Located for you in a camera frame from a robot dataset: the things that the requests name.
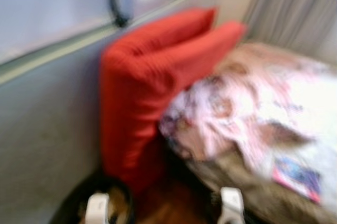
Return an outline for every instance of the red cushion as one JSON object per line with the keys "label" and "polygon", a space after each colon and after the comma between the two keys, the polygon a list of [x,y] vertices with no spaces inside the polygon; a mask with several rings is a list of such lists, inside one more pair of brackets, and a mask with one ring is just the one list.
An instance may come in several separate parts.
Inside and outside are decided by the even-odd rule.
{"label": "red cushion", "polygon": [[102,154],[107,174],[138,194],[165,170],[156,124],[170,101],[205,77],[245,33],[211,30],[214,10],[192,9],[145,25],[112,44],[101,64]]}

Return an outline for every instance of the pink fabric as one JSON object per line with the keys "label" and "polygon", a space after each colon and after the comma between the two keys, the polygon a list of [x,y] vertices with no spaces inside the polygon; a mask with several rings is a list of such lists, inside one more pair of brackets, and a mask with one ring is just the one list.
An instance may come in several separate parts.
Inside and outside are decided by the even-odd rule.
{"label": "pink fabric", "polygon": [[309,97],[327,66],[245,44],[221,68],[180,93],[161,120],[161,132],[181,156],[207,160],[237,145],[255,169],[275,142],[314,139],[319,101]]}

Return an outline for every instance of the fabric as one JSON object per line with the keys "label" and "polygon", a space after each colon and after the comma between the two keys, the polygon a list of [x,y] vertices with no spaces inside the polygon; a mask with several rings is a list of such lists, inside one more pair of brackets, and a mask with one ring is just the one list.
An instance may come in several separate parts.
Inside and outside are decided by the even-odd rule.
{"label": "fabric", "polygon": [[336,0],[254,0],[248,38],[324,58],[320,47],[336,22]]}
{"label": "fabric", "polygon": [[162,133],[186,149],[185,157],[207,160],[236,144],[248,167],[256,170],[275,141],[319,140],[316,118],[337,115],[330,108],[337,86],[325,89],[330,98],[316,94],[323,92],[325,64],[245,44],[228,55],[222,68],[218,76],[180,93],[163,116]]}
{"label": "fabric", "polygon": [[[261,62],[266,63],[266,68],[258,67],[261,66]],[[262,70],[262,72],[259,71],[258,76],[265,78],[263,84],[261,80],[252,78],[253,70],[258,69]],[[262,74],[264,71],[268,72],[269,78]],[[226,100],[217,105],[216,112],[221,115],[221,119],[214,116],[211,110],[198,111],[198,106],[202,104],[200,99],[209,97],[206,91],[199,92],[198,94],[202,95],[198,95],[199,100],[195,103],[197,105],[187,106],[186,110],[181,110],[181,107],[179,107],[180,110],[177,109],[177,104],[180,103],[176,103],[175,109],[172,109],[174,102],[168,110],[168,114],[174,116],[167,117],[166,114],[164,120],[167,127],[161,126],[164,133],[164,130],[168,130],[167,133],[171,132],[167,136],[173,150],[180,157],[187,159],[190,169],[214,191],[219,191],[224,186],[241,189],[245,206],[270,223],[337,223],[335,211],[337,209],[337,187],[335,186],[337,183],[335,169],[337,70],[332,66],[286,50],[264,44],[245,44],[232,51],[217,72],[222,73],[222,82],[218,77],[215,78],[217,80],[215,82],[214,77],[202,81],[212,80],[211,85],[219,82],[226,83],[225,88],[228,88],[228,92],[224,90],[220,94],[228,95],[232,105],[228,105],[229,102]],[[231,82],[228,78],[238,78],[238,80]],[[256,91],[251,92],[252,88],[245,88],[244,83],[254,86]],[[238,94],[235,86],[240,87]],[[260,105],[257,107],[254,97],[258,97],[257,104]],[[264,105],[267,98],[279,98],[279,103],[269,102],[267,103],[269,105]],[[281,101],[286,104],[291,101],[288,106],[283,105],[284,113],[280,110]],[[201,118],[206,120],[209,115],[212,115],[213,127],[221,130],[215,133],[210,131],[213,134],[207,135],[205,131],[200,134],[199,129],[191,127],[195,125],[195,120],[189,119],[190,114],[199,112],[203,116],[196,117],[196,120]],[[247,122],[244,116],[256,112],[260,114],[260,119],[255,121],[256,124],[247,123],[245,127],[239,128],[244,130],[236,131],[231,138],[221,136],[221,134],[226,136],[230,133],[230,130],[225,128],[228,126],[228,123],[225,123],[226,116],[236,116],[236,120],[233,119],[233,121],[241,122],[239,125],[242,126]],[[242,139],[247,139],[245,146],[240,142]],[[239,151],[234,148],[234,143],[237,143]],[[322,188],[320,204],[315,204],[273,181],[272,171],[275,160],[279,158],[290,158],[320,174]]]}
{"label": "fabric", "polygon": [[164,172],[156,124],[171,100],[209,74],[245,33],[236,22],[210,30],[213,17],[212,9],[178,13],[125,35],[103,54],[103,164],[135,194]]}

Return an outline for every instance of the floor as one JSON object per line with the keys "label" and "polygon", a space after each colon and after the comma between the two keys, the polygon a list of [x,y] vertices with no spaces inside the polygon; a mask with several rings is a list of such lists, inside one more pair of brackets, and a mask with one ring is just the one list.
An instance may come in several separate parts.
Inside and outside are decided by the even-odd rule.
{"label": "floor", "polygon": [[136,202],[137,224],[206,224],[205,205],[185,184],[159,182]]}

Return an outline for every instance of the card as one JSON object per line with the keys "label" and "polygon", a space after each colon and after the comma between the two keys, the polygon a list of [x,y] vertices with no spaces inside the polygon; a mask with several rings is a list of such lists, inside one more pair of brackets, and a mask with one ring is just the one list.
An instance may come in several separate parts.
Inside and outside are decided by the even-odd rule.
{"label": "card", "polygon": [[290,158],[275,160],[273,179],[299,194],[319,203],[321,201],[321,176],[318,172],[301,166]]}

